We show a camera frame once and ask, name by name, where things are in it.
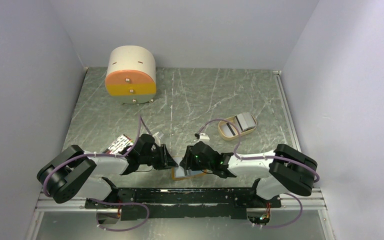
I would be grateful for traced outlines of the orange blue card holder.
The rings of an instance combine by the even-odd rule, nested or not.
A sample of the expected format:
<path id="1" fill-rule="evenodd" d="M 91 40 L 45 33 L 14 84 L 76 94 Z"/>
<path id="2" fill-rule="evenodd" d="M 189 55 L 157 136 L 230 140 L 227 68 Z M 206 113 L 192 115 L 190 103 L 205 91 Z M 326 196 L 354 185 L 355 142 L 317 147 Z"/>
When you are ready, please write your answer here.
<path id="1" fill-rule="evenodd" d="M 173 160 L 178 164 L 176 167 L 171 168 L 171 178 L 174 181 L 181 181 L 186 180 L 190 178 L 195 178 L 199 176 L 203 176 L 204 174 L 207 174 L 207 170 L 186 170 L 183 167 L 180 166 L 180 163 L 182 161 L 182 157 L 175 156 Z"/>

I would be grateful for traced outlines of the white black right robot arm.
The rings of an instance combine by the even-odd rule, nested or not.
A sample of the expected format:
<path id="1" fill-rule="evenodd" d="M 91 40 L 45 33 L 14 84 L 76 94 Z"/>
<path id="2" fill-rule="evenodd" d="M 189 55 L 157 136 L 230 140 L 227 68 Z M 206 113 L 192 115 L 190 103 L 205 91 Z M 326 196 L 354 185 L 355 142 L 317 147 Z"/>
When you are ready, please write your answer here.
<path id="1" fill-rule="evenodd" d="M 217 152 L 200 141 L 187 147 L 178 165 L 184 170 L 209 170 L 223 179 L 256 177 L 255 190 L 249 197 L 255 207 L 262 207 L 273 197 L 286 193 L 308 197 L 320 180 L 317 162 L 283 143 L 268 152 L 238 154 Z"/>

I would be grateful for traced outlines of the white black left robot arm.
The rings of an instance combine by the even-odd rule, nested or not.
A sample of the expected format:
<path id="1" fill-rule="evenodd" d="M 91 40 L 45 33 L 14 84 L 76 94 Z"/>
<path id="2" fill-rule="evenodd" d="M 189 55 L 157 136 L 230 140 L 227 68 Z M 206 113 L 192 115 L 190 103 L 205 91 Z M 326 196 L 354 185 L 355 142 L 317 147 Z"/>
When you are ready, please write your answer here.
<path id="1" fill-rule="evenodd" d="M 73 144 L 41 168 L 36 178 L 43 193 L 57 204 L 74 197 L 97 199 L 112 208 L 119 200 L 116 186 L 107 175 L 129 175 L 141 165 L 154 170 L 178 167 L 164 144 L 143 133 L 136 140 L 120 135 L 103 153 L 84 151 Z"/>

